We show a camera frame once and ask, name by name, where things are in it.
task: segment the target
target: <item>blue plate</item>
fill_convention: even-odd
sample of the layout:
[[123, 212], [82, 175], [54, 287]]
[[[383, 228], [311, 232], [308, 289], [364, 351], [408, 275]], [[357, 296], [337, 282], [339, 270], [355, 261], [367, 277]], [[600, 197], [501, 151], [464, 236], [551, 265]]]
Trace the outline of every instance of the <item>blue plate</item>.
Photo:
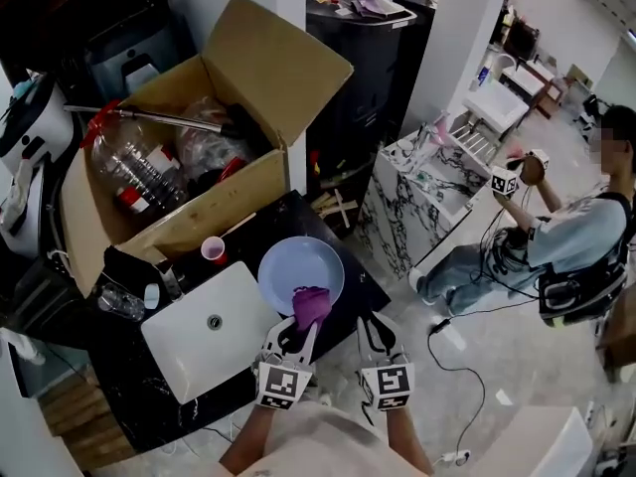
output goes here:
[[340, 256], [318, 238], [286, 238], [270, 248], [258, 267], [260, 293], [285, 316], [294, 314], [291, 300], [296, 288], [327, 288], [333, 305], [344, 285], [345, 268]]

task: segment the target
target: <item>black bag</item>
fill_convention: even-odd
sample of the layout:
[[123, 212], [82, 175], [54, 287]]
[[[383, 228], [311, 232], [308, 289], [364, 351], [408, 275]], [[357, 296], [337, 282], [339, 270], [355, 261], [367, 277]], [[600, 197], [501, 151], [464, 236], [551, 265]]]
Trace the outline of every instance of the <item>black bag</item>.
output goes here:
[[632, 209], [616, 193], [597, 198], [614, 200], [625, 211], [627, 226], [619, 242], [592, 266], [557, 274], [550, 266], [538, 280], [539, 313], [551, 327], [563, 327], [604, 316], [627, 283], [627, 245], [634, 237]]

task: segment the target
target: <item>black marble countertop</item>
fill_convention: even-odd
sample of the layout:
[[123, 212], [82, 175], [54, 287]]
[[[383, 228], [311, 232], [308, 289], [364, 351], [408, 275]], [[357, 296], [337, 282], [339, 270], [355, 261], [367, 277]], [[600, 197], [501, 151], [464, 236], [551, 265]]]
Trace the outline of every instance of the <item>black marble countertop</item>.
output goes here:
[[[214, 265], [193, 251], [180, 258], [174, 267], [184, 274], [181, 281], [184, 292], [236, 261], [243, 261], [257, 277], [260, 261], [269, 248], [294, 236], [310, 236], [328, 243], [342, 259], [345, 269], [342, 294], [316, 340], [313, 352], [313, 360], [316, 360], [354, 332], [360, 314], [370, 309], [379, 311], [390, 300], [297, 192], [261, 209], [254, 218], [224, 237], [229, 258], [225, 265]], [[106, 271], [117, 282], [131, 285], [133, 293], [132, 283], [137, 288], [140, 283], [147, 284], [140, 281], [140, 276], [151, 274], [148, 267], [141, 267], [139, 263], [134, 267], [125, 263], [112, 266], [108, 256]], [[154, 312], [147, 311], [146, 319], [168, 305], [166, 298], [162, 290], [160, 307]], [[254, 377], [246, 369], [197, 399], [180, 405], [143, 339], [140, 324], [114, 315], [100, 319], [89, 349], [90, 359], [113, 414], [138, 452], [196, 431], [255, 399]]]

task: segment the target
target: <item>bottle label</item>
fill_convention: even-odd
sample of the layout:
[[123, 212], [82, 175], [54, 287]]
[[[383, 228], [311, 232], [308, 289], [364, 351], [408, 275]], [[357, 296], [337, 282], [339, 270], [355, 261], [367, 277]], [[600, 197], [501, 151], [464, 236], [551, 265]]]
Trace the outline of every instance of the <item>bottle label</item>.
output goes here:
[[150, 207], [148, 202], [146, 202], [132, 186], [129, 186], [126, 189], [120, 189], [117, 192], [117, 198], [135, 214], [141, 214]]
[[166, 173], [171, 168], [179, 169], [181, 166], [179, 161], [173, 157], [170, 153], [170, 150], [165, 146], [159, 145], [157, 146], [150, 154], [146, 160], [159, 172]]

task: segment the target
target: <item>t-shirt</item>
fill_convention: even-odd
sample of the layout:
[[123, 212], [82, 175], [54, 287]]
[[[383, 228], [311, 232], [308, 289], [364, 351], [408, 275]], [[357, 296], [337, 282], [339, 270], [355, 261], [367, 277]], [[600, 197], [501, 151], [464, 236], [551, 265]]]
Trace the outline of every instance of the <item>t-shirt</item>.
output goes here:
[[616, 246], [626, 225], [620, 203], [581, 198], [546, 219], [533, 221], [528, 232], [528, 264], [551, 263], [556, 273], [594, 265]]
[[[301, 402], [278, 411], [265, 456], [240, 477], [426, 477], [387, 443], [342, 411]], [[232, 477], [221, 464], [199, 468], [197, 477]]]

